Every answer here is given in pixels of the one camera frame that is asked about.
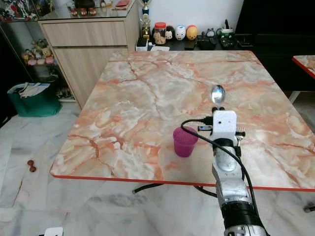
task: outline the pink cup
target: pink cup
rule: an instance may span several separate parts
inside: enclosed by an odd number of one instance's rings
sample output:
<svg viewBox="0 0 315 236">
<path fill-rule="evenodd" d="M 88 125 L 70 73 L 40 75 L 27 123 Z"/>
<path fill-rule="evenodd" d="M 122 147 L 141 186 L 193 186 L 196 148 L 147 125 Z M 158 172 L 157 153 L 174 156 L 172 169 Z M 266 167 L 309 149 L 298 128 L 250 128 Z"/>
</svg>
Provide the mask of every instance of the pink cup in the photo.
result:
<svg viewBox="0 0 315 236">
<path fill-rule="evenodd" d="M 193 128 L 185 126 L 186 129 L 197 133 Z M 181 127 L 178 127 L 173 132 L 174 150 L 180 157 L 189 157 L 195 144 L 198 141 L 198 137 L 184 131 Z"/>
</svg>

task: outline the marble tabletop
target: marble tabletop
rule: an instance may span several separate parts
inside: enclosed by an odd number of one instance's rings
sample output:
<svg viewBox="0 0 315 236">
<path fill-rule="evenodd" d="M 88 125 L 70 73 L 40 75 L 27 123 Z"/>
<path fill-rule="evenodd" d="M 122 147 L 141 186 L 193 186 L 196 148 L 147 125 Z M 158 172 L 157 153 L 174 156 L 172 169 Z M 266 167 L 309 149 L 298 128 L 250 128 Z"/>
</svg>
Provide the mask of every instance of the marble tabletop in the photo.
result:
<svg viewBox="0 0 315 236">
<path fill-rule="evenodd" d="M 214 186 L 210 145 L 199 140 L 180 158 L 172 132 L 211 114 L 216 84 L 247 132 L 242 160 L 255 188 L 315 191 L 315 136 L 250 51 L 114 54 L 50 173 Z"/>
<path fill-rule="evenodd" d="M 315 79 L 315 55 L 294 56 L 293 61 Z"/>
</svg>

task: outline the metal spoon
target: metal spoon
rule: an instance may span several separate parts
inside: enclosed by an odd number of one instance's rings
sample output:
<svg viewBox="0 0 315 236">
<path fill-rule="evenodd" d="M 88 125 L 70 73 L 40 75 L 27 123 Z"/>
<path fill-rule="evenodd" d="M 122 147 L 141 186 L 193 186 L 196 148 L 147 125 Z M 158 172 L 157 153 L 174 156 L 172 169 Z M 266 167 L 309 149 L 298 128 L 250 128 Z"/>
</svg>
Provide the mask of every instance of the metal spoon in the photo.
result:
<svg viewBox="0 0 315 236">
<path fill-rule="evenodd" d="M 225 90 L 221 85 L 215 85 L 211 91 L 211 100 L 217 106 L 220 107 L 225 100 Z"/>
</svg>

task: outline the green bag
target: green bag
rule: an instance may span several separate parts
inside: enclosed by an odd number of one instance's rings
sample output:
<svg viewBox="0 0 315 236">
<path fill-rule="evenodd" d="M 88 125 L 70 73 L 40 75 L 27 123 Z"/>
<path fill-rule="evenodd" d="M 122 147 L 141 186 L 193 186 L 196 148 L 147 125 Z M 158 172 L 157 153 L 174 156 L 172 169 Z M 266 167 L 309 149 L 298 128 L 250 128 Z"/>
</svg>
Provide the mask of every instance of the green bag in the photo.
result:
<svg viewBox="0 0 315 236">
<path fill-rule="evenodd" d="M 62 105 L 58 101 L 50 84 L 40 84 L 48 87 L 39 94 L 29 97 L 21 97 L 16 91 L 22 89 L 25 84 L 18 84 L 8 90 L 7 94 L 13 103 L 17 113 L 21 117 L 49 117 L 57 114 Z"/>
</svg>

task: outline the white tile floor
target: white tile floor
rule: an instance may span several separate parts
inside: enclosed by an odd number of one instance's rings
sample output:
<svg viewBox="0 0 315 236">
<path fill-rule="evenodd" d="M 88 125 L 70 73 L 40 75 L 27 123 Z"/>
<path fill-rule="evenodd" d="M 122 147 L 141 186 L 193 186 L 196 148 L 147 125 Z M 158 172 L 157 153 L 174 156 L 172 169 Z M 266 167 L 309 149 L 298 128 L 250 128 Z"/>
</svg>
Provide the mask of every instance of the white tile floor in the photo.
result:
<svg viewBox="0 0 315 236">
<path fill-rule="evenodd" d="M 315 96 L 294 105 L 315 124 Z M 65 104 L 49 118 L 14 117 L 0 129 L 0 236 L 37 236 L 64 227 L 65 236 L 221 236 L 217 199 L 190 186 L 163 185 L 136 195 L 130 182 L 56 179 L 48 174 L 79 109 Z M 26 161 L 34 159 L 35 173 Z M 255 191 L 262 221 L 272 236 L 310 236 L 315 212 L 303 207 L 315 193 Z"/>
</svg>

